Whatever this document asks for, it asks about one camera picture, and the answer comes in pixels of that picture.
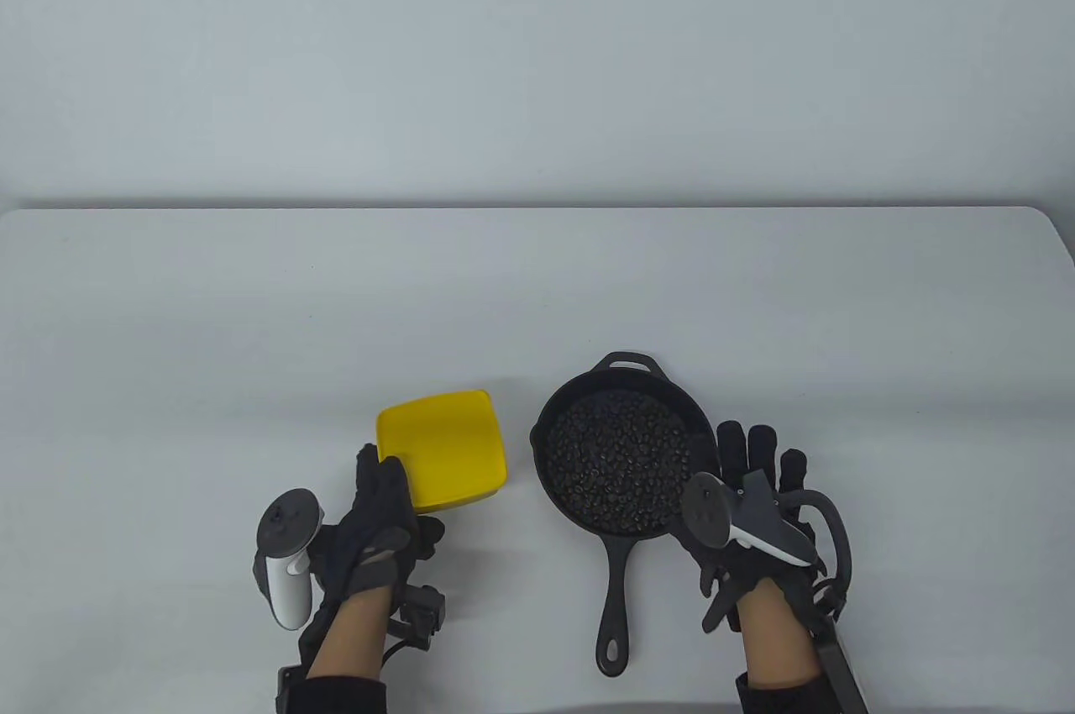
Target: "gray wall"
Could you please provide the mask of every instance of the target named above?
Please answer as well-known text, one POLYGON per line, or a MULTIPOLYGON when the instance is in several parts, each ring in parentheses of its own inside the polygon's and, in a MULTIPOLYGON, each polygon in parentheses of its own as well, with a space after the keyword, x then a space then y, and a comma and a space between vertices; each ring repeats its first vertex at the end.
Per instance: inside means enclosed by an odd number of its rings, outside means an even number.
POLYGON ((1073 39, 1075 0, 0 0, 0 192, 1031 203, 1071 233, 1073 39))

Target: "black sleeve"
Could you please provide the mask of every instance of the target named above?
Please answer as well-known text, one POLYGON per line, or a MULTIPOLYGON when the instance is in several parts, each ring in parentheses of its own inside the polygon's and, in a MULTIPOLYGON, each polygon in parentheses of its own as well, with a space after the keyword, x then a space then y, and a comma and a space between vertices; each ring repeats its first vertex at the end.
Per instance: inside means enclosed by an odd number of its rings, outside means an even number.
POLYGON ((746 684, 746 672, 735 679, 743 714, 840 714, 840 703, 825 675, 804 686, 765 691, 746 684))
POLYGON ((287 714, 385 714, 385 684, 364 677, 313 677, 287 692, 287 714))

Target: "cast iron skillet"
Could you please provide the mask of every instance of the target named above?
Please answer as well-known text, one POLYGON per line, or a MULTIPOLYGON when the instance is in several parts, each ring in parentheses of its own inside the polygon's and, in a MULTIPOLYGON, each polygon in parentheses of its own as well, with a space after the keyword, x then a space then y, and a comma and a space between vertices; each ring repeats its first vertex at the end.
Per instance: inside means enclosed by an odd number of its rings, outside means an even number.
POLYGON ((634 544, 641 540, 656 538, 668 532, 668 527, 631 533, 607 531, 586 520, 579 515, 568 512, 562 500, 553 489, 548 477, 548 435, 553 424, 571 405, 580 398, 594 392, 610 389, 628 389, 664 404, 677 414, 686 426, 687 439, 700 442, 701 447, 713 448, 716 453, 717 442, 705 414, 687 392, 669 381, 668 375, 649 356, 639 353, 610 353, 598 365, 582 375, 577 375, 556 390, 549 398, 538 423, 530 431, 530 445, 534 452, 534 466, 538 479, 546 495, 571 522, 583 529, 593 532, 604 543, 608 557, 608 591, 605 596, 604 612, 601 614, 601 627, 598 630, 597 661, 598 668, 608 677, 615 677, 627 669, 629 656, 629 638, 627 630, 627 602, 624 597, 624 577, 627 572, 627 558, 634 544), (635 367, 618 367, 629 363, 635 367))

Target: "person's right hand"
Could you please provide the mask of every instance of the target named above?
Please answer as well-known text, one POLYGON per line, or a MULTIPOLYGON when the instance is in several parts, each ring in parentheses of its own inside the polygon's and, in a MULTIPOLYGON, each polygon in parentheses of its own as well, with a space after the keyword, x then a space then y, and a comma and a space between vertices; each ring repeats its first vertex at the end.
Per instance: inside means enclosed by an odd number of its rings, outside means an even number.
MULTIPOLYGON (((717 452, 704 446, 692 447, 690 458, 692 474, 712 473, 734 490, 742 491, 743 477, 756 470, 764 472, 770 486, 777 488, 776 432, 770 426, 754 426, 747 437, 737 420, 726 420, 717 427, 717 452)), ((802 489, 805 475, 806 455, 794 448, 785 452, 780 458, 778 491, 802 489)), ((785 511, 785 517, 811 541, 815 540, 809 524, 799 522, 798 509, 785 511)), ((682 517, 673 522, 671 532, 698 562, 702 594, 708 598, 714 582, 718 584, 717 597, 702 620, 705 632, 714 630, 725 617, 732 630, 740 632, 735 602, 754 590, 764 577, 776 580, 782 588, 796 585, 799 591, 794 595, 797 597, 811 597, 809 585, 817 576, 816 567, 798 568, 760 549, 745 548, 734 541, 723 548, 710 548, 694 538, 682 517)))

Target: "skillet handle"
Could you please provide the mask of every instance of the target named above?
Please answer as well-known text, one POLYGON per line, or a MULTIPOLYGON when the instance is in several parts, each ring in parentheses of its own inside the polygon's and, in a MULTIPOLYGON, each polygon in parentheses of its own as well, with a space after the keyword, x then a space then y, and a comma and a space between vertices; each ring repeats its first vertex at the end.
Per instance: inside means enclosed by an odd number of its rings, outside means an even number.
POLYGON ((648 369, 653 375, 668 381, 669 376, 664 375, 664 370, 653 359, 651 356, 643 355, 642 353, 629 353, 627 351, 616 351, 615 353, 610 353, 607 356, 598 361, 597 365, 590 372, 597 372, 598 370, 607 370, 614 363, 622 361, 624 363, 633 363, 639 367, 645 367, 648 369))
POLYGON ((624 594, 624 577, 627 574, 627 557, 634 547, 629 538, 602 538, 608 556, 608 594, 601 614, 598 630, 598 669, 606 677, 621 675, 627 669, 630 655, 630 639, 627 631, 627 598, 624 594))

